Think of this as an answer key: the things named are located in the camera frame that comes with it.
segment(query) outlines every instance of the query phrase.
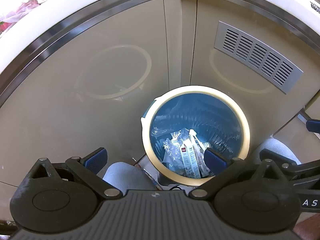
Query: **logo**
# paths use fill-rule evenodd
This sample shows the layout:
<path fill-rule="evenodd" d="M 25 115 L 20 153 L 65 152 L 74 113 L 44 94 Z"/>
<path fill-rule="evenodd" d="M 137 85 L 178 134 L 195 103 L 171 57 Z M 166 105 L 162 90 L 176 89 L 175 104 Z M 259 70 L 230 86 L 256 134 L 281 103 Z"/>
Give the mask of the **logo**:
<path fill-rule="evenodd" d="M 313 2 L 310 2 L 310 3 L 311 3 L 311 8 L 316 10 L 318 13 L 320 13 L 320 7 L 314 4 Z"/>
<path fill-rule="evenodd" d="M 160 194 L 159 194 L 158 192 L 155 192 L 155 193 L 151 194 L 151 196 L 153 196 L 153 197 L 159 197 Z"/>

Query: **blue plastic liner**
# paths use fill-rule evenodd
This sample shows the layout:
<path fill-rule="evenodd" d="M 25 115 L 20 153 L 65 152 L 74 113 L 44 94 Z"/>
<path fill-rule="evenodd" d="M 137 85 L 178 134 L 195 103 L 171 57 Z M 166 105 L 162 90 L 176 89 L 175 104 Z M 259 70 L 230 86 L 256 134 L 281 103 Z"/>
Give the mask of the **blue plastic liner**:
<path fill-rule="evenodd" d="M 237 157 L 242 144 L 241 126 L 232 109 L 218 98 L 202 93 L 176 96 L 166 102 L 154 116 L 150 141 L 160 161 L 164 158 L 163 142 L 171 133 L 193 129 L 202 142 L 231 159 Z"/>

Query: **qr code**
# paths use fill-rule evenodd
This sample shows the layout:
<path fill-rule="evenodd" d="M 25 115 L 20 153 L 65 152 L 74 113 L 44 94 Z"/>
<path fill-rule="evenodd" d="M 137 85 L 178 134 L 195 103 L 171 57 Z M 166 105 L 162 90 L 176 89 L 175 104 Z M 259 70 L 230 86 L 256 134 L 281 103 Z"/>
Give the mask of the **qr code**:
<path fill-rule="evenodd" d="M 183 162 L 184 163 L 189 163 L 189 158 L 188 157 L 183 157 Z"/>

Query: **silver vent cover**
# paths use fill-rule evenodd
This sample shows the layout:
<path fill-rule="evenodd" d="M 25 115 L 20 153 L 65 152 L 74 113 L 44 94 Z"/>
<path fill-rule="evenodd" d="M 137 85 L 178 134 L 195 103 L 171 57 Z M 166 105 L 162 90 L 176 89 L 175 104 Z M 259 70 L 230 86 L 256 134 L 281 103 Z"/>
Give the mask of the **silver vent cover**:
<path fill-rule="evenodd" d="M 256 38 L 219 22 L 214 47 L 239 60 L 287 94 L 303 71 Z"/>

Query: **white carton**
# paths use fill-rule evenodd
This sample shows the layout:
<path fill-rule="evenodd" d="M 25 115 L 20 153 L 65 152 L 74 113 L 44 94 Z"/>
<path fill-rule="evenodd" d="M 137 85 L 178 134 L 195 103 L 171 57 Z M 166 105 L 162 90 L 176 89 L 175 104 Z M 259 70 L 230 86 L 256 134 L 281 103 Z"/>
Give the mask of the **white carton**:
<path fill-rule="evenodd" d="M 180 153 L 183 160 L 184 169 L 188 178 L 200 179 L 200 172 L 196 160 L 195 151 L 190 139 L 183 141 L 180 147 Z"/>

